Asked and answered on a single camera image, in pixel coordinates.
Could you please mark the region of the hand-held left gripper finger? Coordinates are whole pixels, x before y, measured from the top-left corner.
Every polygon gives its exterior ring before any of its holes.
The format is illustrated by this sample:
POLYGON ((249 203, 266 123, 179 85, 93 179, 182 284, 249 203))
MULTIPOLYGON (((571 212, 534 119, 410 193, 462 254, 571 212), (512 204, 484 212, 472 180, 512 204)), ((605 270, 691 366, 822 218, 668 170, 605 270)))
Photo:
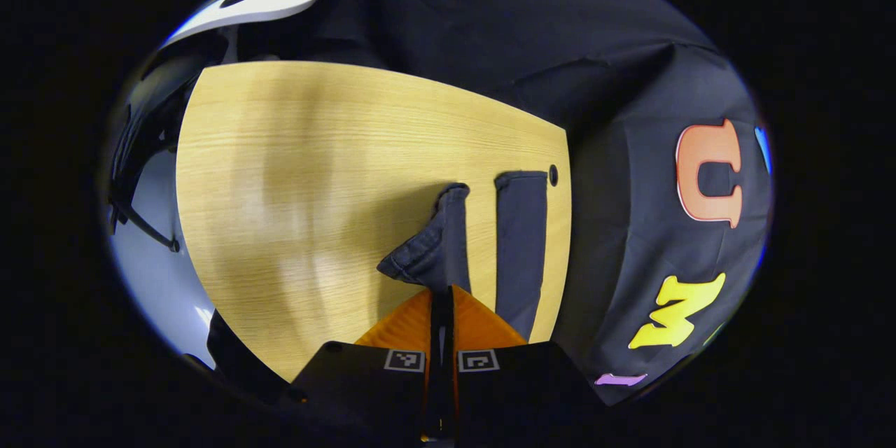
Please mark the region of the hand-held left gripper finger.
POLYGON ((435 296, 403 302, 354 343, 326 342, 289 384, 289 416, 314 446, 420 446, 438 368, 435 296))
POLYGON ((606 410, 560 346, 529 344, 455 286, 444 331, 460 446, 594 446, 606 410))

